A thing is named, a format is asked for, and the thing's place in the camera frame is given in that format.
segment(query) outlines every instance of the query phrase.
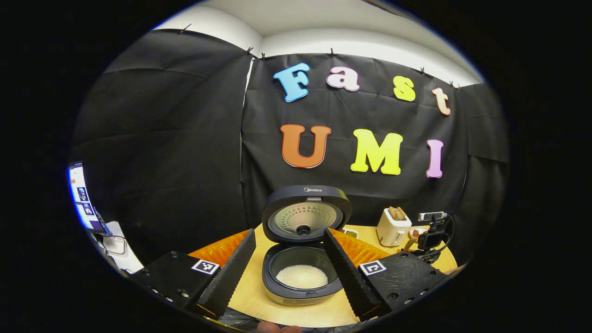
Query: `open lid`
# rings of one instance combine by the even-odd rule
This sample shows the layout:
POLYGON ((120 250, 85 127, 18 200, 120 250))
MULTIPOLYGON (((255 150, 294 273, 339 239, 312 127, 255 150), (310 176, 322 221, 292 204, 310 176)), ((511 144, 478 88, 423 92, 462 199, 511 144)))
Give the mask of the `open lid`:
POLYGON ((345 193, 331 186, 295 185, 273 192, 265 203, 265 236, 281 244, 310 244, 323 240, 326 228, 341 229, 352 215, 345 193))

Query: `computer screen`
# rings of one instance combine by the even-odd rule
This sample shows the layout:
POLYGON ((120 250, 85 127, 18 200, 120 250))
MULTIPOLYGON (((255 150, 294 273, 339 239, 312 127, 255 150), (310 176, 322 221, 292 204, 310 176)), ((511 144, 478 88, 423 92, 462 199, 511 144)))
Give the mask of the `computer screen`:
POLYGON ((111 232, 100 219, 100 215, 91 203, 91 198, 84 180, 82 162, 74 162, 70 164, 68 177, 70 180, 70 189, 72 190, 72 200, 78 211, 81 224, 85 228, 94 232, 110 235, 111 232))

